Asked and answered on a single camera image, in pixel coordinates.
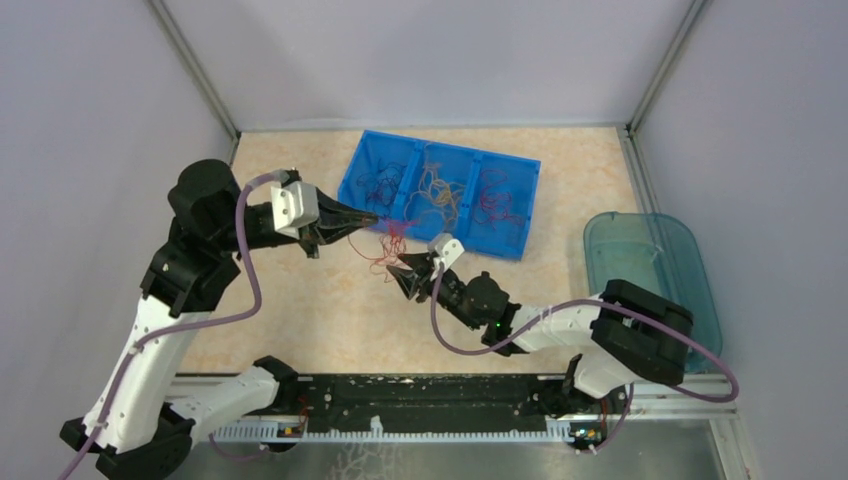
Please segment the coloured wire ball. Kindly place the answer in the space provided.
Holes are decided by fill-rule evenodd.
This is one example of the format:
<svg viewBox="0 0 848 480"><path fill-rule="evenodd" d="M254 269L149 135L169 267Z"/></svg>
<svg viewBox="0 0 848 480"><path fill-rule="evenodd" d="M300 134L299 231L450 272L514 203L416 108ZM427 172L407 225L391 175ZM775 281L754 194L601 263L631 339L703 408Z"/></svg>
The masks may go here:
<svg viewBox="0 0 848 480"><path fill-rule="evenodd" d="M416 223L385 219L378 225L386 227L386 231L380 232L374 240L379 247L378 252L363 252L351 238L347 239L347 243L358 257L368 262L369 273L388 284L393 281L388 268L401 264L400 255L407 252L407 231Z"/></svg>

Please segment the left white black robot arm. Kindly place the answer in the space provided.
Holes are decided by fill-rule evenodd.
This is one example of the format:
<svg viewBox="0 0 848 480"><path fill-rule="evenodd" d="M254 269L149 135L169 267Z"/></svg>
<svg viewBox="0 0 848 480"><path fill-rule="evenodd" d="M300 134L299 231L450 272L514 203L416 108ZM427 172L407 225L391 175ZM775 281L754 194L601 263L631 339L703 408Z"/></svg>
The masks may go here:
<svg viewBox="0 0 848 480"><path fill-rule="evenodd" d="M120 360L95 405L60 432L78 458L94 455L109 479L163 479L200 442L241 417L273 411L303 415L297 372L266 356L243 373L182 400L166 394L196 333L254 316L262 294L255 249L300 247L314 259L378 222L275 170L239 185L217 159L190 164L169 191L167 241L141 282L136 316Z"/></svg>

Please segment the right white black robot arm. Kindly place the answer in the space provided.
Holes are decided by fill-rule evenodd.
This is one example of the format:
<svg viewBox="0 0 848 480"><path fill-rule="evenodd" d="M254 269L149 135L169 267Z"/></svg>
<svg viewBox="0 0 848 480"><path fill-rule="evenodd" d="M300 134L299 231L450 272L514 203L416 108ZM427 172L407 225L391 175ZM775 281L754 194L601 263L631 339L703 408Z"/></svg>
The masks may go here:
<svg viewBox="0 0 848 480"><path fill-rule="evenodd" d="M665 386L683 381L693 328L684 307L621 279L588 299L522 305L488 272L463 282L451 269L439 272L439 262L434 253L403 254L388 272L408 299L430 302L481 331L484 353L576 349L563 379L537 394L549 416L599 412L605 399L638 379Z"/></svg>

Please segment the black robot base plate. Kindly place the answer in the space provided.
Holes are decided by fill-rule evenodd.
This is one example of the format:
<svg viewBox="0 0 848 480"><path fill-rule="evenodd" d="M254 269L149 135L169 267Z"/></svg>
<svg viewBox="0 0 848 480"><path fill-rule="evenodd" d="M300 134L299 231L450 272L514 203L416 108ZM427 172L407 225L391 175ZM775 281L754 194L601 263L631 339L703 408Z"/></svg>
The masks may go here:
<svg viewBox="0 0 848 480"><path fill-rule="evenodd" d="M306 419L310 433L365 432L374 417L387 433L541 433L550 420L596 420L624 403L622 387L598 400L567 389L561 375L314 374L284 384L281 399L255 413Z"/></svg>

